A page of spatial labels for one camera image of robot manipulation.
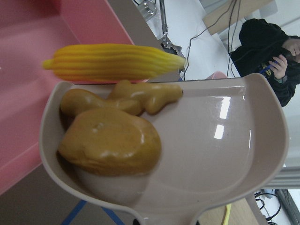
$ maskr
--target cable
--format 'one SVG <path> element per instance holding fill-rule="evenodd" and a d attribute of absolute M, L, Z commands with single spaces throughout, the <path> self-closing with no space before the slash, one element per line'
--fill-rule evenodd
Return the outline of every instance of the cable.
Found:
<path fill-rule="evenodd" d="M 192 46 L 192 40 L 196 39 L 197 37 L 199 37 L 200 35 L 202 35 L 205 31 L 207 31 L 209 28 L 211 28 L 212 26 L 216 25 L 217 22 L 221 19 L 221 17 L 222 17 L 224 14 L 226 14 L 226 13 L 230 10 L 231 5 L 232 5 L 232 3 L 233 3 L 234 1 L 236 2 L 237 0 L 232 0 L 232 1 L 231 1 L 231 2 L 230 2 L 230 5 L 229 5 L 229 7 L 228 7 L 228 9 L 227 9 L 224 13 L 222 13 L 222 14 L 219 16 L 219 18 L 218 18 L 212 25 L 210 25 L 210 26 L 207 27 L 205 30 L 203 30 L 200 34 L 198 34 L 198 35 L 192 37 L 192 38 L 189 40 L 189 45 L 188 45 L 188 49 L 187 49 L 187 50 L 188 50 L 188 52 L 187 52 L 187 67 L 186 67 L 186 69 L 185 69 L 185 71 L 184 71 L 184 73 L 183 73 L 183 80 L 184 80 L 184 81 L 185 81 L 186 71 L 187 71 L 187 69 L 188 69 L 188 67 L 189 67 L 188 59 L 189 59 L 190 49 L 191 49 L 191 46 Z"/>
<path fill-rule="evenodd" d="M 264 208 L 264 201 L 260 198 L 255 199 L 255 201 L 261 201 L 262 206 L 259 208 L 259 210 L 262 210 Z"/>
<path fill-rule="evenodd" d="M 238 20 L 239 20 L 239 16 L 240 16 L 240 0 L 239 0 L 239 8 L 238 8 L 238 15 L 237 15 L 237 18 L 236 18 L 236 23 L 235 23 L 235 27 L 234 27 L 234 30 L 233 30 L 233 34 L 232 34 L 232 38 L 231 38 L 231 46 L 230 46 L 230 53 L 229 53 L 229 60 L 228 60 L 228 68 L 227 68 L 227 77 L 228 77 L 228 72 L 229 72 L 229 65 L 230 65 L 230 59 L 231 59 L 231 52 L 232 52 L 232 49 L 233 49 L 233 37 L 234 37 L 234 34 L 236 32 L 236 28 L 238 26 Z"/>
<path fill-rule="evenodd" d="M 266 213 L 267 213 L 267 215 L 268 215 L 268 217 L 270 217 L 270 214 L 269 214 L 269 212 L 267 211 L 267 209 L 266 209 L 266 207 L 265 207 L 265 205 L 263 206 L 263 208 L 262 209 L 264 209 L 265 211 L 266 211 Z"/>
<path fill-rule="evenodd" d="M 261 191 L 254 193 L 254 197 L 256 198 L 260 193 Z"/>
<path fill-rule="evenodd" d="M 269 217 L 266 218 L 267 221 L 270 221 L 270 220 L 272 220 L 275 216 L 277 216 L 278 213 L 280 212 L 280 210 L 281 210 L 281 203 L 280 203 L 280 200 L 279 200 L 278 196 L 275 195 L 275 194 L 272 194 L 272 193 L 260 193 L 260 194 L 256 195 L 256 197 L 259 197 L 259 196 L 262 196 L 262 195 L 272 195 L 272 196 L 275 196 L 275 197 L 278 199 L 279 208 L 278 208 L 277 212 L 276 212 L 273 216 L 271 216 L 271 217 L 269 216 Z"/>
<path fill-rule="evenodd" d="M 234 7 L 237 1 L 234 2 L 230 16 L 229 16 L 229 23 L 228 23 L 228 35 L 227 35 L 227 53 L 229 53 L 229 33 L 230 33 L 230 25 L 231 25 L 231 18 L 233 16 Z"/>
<path fill-rule="evenodd" d="M 135 2 L 135 4 L 137 4 L 138 6 L 140 5 L 140 3 L 138 3 L 136 0 L 133 0 Z"/>

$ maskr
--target pink surface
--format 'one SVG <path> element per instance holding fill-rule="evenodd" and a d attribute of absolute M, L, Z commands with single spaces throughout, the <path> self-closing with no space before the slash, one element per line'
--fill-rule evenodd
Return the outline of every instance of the pink surface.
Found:
<path fill-rule="evenodd" d="M 60 13 L 49 0 L 0 2 L 0 195 L 41 163 L 41 117 L 60 81 L 41 62 L 80 42 L 132 43 L 105 0 L 53 1 Z"/>
<path fill-rule="evenodd" d="M 223 72 L 220 71 L 216 71 L 215 73 L 213 73 L 212 75 L 210 75 L 207 80 L 212 80 L 212 79 L 226 79 L 227 76 L 226 74 L 224 74 Z"/>

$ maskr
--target yellow object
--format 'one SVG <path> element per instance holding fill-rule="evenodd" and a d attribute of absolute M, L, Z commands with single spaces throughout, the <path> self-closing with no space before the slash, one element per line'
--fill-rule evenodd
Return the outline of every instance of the yellow object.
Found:
<path fill-rule="evenodd" d="M 138 115 L 143 108 L 140 102 L 132 99 L 102 99 L 98 95 L 84 89 L 70 89 L 62 97 L 60 109 L 62 113 L 69 117 L 89 109 L 115 108 L 125 111 L 131 115 Z"/>
<path fill-rule="evenodd" d="M 166 83 L 131 83 L 123 80 L 117 83 L 108 99 L 132 99 L 141 103 L 149 114 L 156 114 L 167 103 L 177 101 L 183 91 L 179 85 Z"/>
<path fill-rule="evenodd" d="M 160 158 L 161 141 L 147 120 L 99 108 L 75 117 L 58 151 L 70 163 L 94 174 L 133 175 L 154 168 Z"/>
<path fill-rule="evenodd" d="M 125 44 L 69 45 L 43 62 L 67 81 L 143 80 L 184 68 L 186 60 L 149 46 Z"/>
<path fill-rule="evenodd" d="M 231 204 L 227 204 L 226 205 L 226 214 L 225 214 L 223 225 L 228 225 L 230 210 L 231 210 Z"/>

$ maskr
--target toy corn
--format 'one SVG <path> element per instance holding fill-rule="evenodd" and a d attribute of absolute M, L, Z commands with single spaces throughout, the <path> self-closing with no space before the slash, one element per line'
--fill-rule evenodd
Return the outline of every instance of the toy corn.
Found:
<path fill-rule="evenodd" d="M 69 45 L 58 49 L 44 69 L 67 81 L 151 79 L 184 68 L 186 59 L 149 46 Z"/>

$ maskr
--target wooden surface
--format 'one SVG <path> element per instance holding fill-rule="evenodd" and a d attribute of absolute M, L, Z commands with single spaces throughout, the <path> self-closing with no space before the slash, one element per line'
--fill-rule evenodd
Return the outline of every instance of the wooden surface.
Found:
<path fill-rule="evenodd" d="M 240 12 L 238 17 L 239 1 L 240 1 Z M 236 21 L 238 21 L 239 19 L 247 15 L 250 15 L 252 12 L 270 3 L 271 1 L 273 0 L 237 0 L 234 6 L 234 0 L 228 0 L 222 6 L 220 6 L 213 12 L 207 14 L 203 18 L 203 22 L 206 27 L 209 27 L 213 25 L 218 20 L 218 18 L 229 9 L 228 12 L 226 12 L 215 25 L 213 25 L 208 29 L 209 33 L 213 35 L 219 31 L 225 30 L 228 27 L 232 10 L 233 12 L 232 12 L 232 19 L 230 25 L 236 23 Z"/>
<path fill-rule="evenodd" d="M 204 212 L 200 225 L 223 225 L 226 206 Z M 260 225 L 245 198 L 232 203 L 228 225 Z"/>

